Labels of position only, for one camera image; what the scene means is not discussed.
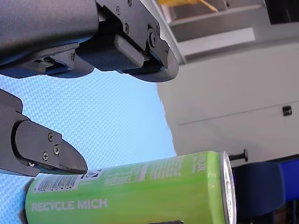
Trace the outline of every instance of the white cabinet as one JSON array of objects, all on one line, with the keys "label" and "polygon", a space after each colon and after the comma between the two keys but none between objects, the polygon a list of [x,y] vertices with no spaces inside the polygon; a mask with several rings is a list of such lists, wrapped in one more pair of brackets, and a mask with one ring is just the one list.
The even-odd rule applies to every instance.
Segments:
[{"label": "white cabinet", "polygon": [[158,87],[179,155],[246,148],[256,162],[299,154],[297,42],[181,66]]},{"label": "white cabinet", "polygon": [[[284,117],[282,105],[182,125],[178,128],[185,148],[178,154],[199,151],[242,153],[249,162],[299,154],[299,102],[290,104],[293,115]],[[244,163],[236,161],[233,165]]]}]

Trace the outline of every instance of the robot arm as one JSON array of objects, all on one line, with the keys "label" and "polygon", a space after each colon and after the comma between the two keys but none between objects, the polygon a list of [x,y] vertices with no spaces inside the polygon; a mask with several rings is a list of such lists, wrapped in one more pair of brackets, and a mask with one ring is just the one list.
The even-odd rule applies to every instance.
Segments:
[{"label": "robot arm", "polygon": [[163,82],[178,63],[139,0],[2,0],[0,74],[73,78],[97,68]]},{"label": "robot arm", "polygon": [[[94,68],[149,82],[178,73],[159,23],[139,0],[1,1],[0,74],[75,78]],[[86,173],[61,134],[21,113],[21,100],[0,90],[0,173]]]}]

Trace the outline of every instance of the can label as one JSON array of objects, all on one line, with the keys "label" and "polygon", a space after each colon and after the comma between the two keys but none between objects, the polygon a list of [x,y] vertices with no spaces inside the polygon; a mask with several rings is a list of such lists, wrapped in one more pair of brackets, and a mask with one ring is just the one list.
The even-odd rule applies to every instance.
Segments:
[{"label": "can label", "polygon": [[224,224],[220,154],[43,176],[28,190],[26,214],[29,224]]}]

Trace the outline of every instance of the black knob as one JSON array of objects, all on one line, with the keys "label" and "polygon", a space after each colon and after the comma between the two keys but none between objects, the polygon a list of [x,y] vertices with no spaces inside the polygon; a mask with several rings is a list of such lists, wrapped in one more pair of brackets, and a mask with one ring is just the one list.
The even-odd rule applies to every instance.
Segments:
[{"label": "black knob", "polygon": [[245,162],[248,162],[248,153],[247,150],[244,149],[244,152],[242,154],[238,154],[238,155],[230,155],[229,156],[229,160],[230,161],[234,161],[234,160],[242,160],[244,159]]}]

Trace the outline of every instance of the yellow object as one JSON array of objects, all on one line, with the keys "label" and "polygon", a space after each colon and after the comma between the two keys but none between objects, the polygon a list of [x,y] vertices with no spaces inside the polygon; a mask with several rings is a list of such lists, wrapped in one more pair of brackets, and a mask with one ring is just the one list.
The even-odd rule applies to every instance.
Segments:
[{"label": "yellow object", "polygon": [[181,5],[187,5],[187,4],[198,4],[202,3],[205,6],[207,6],[209,9],[211,9],[214,12],[218,12],[218,10],[212,6],[211,4],[207,3],[205,0],[159,0],[159,3],[161,5],[165,5],[167,7],[174,7],[174,6],[181,6]]}]

